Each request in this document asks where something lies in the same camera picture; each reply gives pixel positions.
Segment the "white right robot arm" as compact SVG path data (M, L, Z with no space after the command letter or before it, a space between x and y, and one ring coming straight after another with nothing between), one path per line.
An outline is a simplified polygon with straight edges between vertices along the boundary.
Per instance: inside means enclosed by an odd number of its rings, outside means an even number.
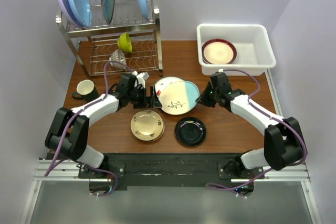
M234 165L237 177L246 178L257 167L281 170L305 161L308 151L298 120L274 114L254 102L251 94L232 89L224 69L210 76L210 82L196 102L206 107L219 105L245 119L264 136L262 148L239 157Z

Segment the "red rimmed cream plate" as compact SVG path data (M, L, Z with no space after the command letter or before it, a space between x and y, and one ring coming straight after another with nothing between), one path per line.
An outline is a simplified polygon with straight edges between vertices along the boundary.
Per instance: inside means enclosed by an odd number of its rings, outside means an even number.
M202 46L202 58L208 64L231 64L236 56L235 46L224 39L211 39Z

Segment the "cream and teal plate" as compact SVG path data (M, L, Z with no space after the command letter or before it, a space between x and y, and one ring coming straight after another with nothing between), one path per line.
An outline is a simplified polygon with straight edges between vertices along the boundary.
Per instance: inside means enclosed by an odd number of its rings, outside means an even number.
M160 90L159 101L163 112L169 115L185 114L197 105L200 96L196 84L190 81L175 81Z

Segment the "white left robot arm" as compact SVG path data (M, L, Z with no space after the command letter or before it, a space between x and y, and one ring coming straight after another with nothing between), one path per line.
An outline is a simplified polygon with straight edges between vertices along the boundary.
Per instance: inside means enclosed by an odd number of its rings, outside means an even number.
M109 165L103 162L104 155L87 144L89 127L103 117L118 112L129 103L135 109L161 108L155 86L150 86L146 95L145 81L148 73L124 73L120 81L97 99L77 108L57 110L45 139L45 146L72 161L90 166L97 178L108 174Z

